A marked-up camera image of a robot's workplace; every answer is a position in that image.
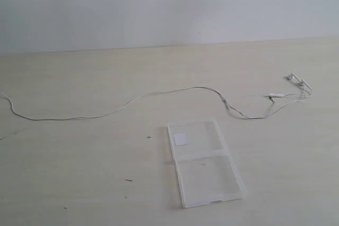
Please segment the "white wired earphones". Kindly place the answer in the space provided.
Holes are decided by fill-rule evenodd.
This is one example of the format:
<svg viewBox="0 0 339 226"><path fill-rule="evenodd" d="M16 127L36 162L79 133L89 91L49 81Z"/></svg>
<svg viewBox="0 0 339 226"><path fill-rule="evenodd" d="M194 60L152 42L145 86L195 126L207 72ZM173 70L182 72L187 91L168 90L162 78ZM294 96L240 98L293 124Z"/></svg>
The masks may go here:
<svg viewBox="0 0 339 226"><path fill-rule="evenodd" d="M226 108L226 111L228 112L229 115L231 115L232 117L236 118L236 119L241 119L241 120L262 120L262 119L267 119L273 115L275 115L276 113L278 113L280 110L282 110L285 107L288 107L292 104L295 103L302 103L305 102L308 98L312 97L313 95L313 89L312 87L303 79L300 79L299 77L297 77L296 74L294 73L290 73L289 75L284 77L285 80L287 80L288 82L290 82L291 84L293 84L294 86L298 87L299 93L298 94L279 94L279 93L268 93L267 95L265 95L264 97L267 98L270 102L271 105L270 107L267 109L267 112L264 113L264 115L262 116L249 116L247 114L245 114L244 112L240 111L239 109L235 108L234 106L232 106L228 100L226 100L226 98L224 97L224 95L212 88L212 87L206 87L206 86L192 86L192 87L185 87L185 88L177 88L174 90L168 90L168 91L155 91L155 92L151 92L145 95L141 95L138 96L136 98L133 98L132 100L128 101L124 106L119 107L115 110L113 110L112 112L103 114L103 115L97 115L97 116L73 116L73 117L67 117L67 118L55 118L55 117L48 117L48 118L32 118L32 117L28 117L25 115L22 115L20 113L18 113L15 110L14 107L14 103L11 100L11 98L6 95L4 92L1 92L1 96L8 101L9 103L9 109L11 111L11 113L21 119L25 119L28 121L34 121L34 122L41 122L41 121L73 121L73 120L91 120L91 119L101 119L103 117L107 117L109 115L115 114L117 112L120 112L122 110L124 110L125 108L127 108L128 106L130 106L131 104L133 104L134 102L145 98L147 96L155 96L155 95L163 95L163 94L170 94L170 93L176 93L176 92L181 92L181 91L189 91L192 89L203 89L203 90L207 90L207 91L211 91L215 94L218 95L218 97L220 98L221 102L223 103L224 107ZM289 97L293 97L294 100L282 105L280 107L278 107L276 99L277 98L289 98Z"/></svg>

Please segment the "white square sticker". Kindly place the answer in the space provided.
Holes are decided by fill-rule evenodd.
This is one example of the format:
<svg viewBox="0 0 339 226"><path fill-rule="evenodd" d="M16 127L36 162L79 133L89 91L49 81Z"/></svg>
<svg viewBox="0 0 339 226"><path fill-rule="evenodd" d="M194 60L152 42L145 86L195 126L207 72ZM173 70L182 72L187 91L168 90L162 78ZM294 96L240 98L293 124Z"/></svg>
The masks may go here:
<svg viewBox="0 0 339 226"><path fill-rule="evenodd" d="M185 146L188 144L185 133L177 133L173 135L176 146Z"/></svg>

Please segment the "clear plastic hinged case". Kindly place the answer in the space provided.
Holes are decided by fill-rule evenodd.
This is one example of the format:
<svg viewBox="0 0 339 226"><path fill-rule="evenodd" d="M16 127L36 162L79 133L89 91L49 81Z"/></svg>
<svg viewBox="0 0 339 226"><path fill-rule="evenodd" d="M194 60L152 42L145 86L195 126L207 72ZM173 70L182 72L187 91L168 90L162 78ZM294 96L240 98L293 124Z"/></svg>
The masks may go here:
<svg viewBox="0 0 339 226"><path fill-rule="evenodd" d="M183 208L242 199L246 188L218 123L214 119L167 126ZM176 146L174 134L188 144Z"/></svg>

